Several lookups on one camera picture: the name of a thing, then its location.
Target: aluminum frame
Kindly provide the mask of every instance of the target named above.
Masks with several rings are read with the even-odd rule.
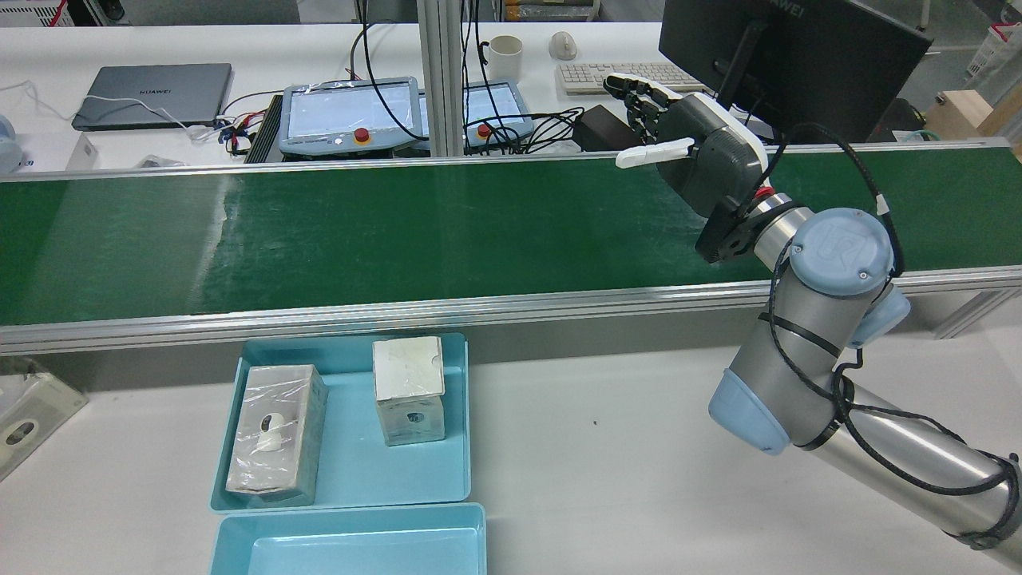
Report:
[[[897,278],[895,283],[908,296],[975,290],[1016,292],[1022,286],[1022,266],[910,272]],[[628,290],[8,326],[0,328],[0,355],[233,342],[270,337],[433,331],[465,326],[756,307],[766,301],[769,291],[770,281],[766,280],[737,281]]]

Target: mug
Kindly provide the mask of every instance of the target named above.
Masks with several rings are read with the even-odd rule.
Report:
[[[479,59],[486,65],[486,79],[510,78],[517,81],[521,76],[521,40],[514,36],[495,36],[489,42],[479,44]]]

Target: white keyboard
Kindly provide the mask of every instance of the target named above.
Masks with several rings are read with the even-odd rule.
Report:
[[[668,62],[560,63],[554,75],[565,94],[605,94],[603,79],[615,71],[654,80],[676,92],[706,90],[698,80]]]

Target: conveyor belt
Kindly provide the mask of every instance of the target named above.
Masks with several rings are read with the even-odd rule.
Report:
[[[1022,284],[1022,165],[1008,149],[864,155],[917,272],[907,291]],[[753,257],[699,257],[702,220],[652,166],[369,165],[0,183],[0,352],[64,338],[83,349],[100,333],[110,339],[95,345],[111,347],[520,321],[565,306],[722,307],[763,293],[747,283],[768,277]],[[773,179],[817,210],[872,208],[839,153],[791,153]],[[306,322],[317,310],[332,316]]]

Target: empty blue tray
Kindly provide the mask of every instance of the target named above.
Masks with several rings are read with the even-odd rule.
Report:
[[[269,512],[220,524],[213,575],[483,575],[477,504]]]
[[[217,513],[406,506],[462,501],[471,489],[468,438],[468,347],[461,334],[439,337],[444,350],[442,441],[387,447],[376,416],[372,343],[385,336],[257,340],[244,345],[220,467],[210,497]],[[248,369],[316,366],[330,389],[323,424],[316,499],[311,506],[266,508],[224,488]]]

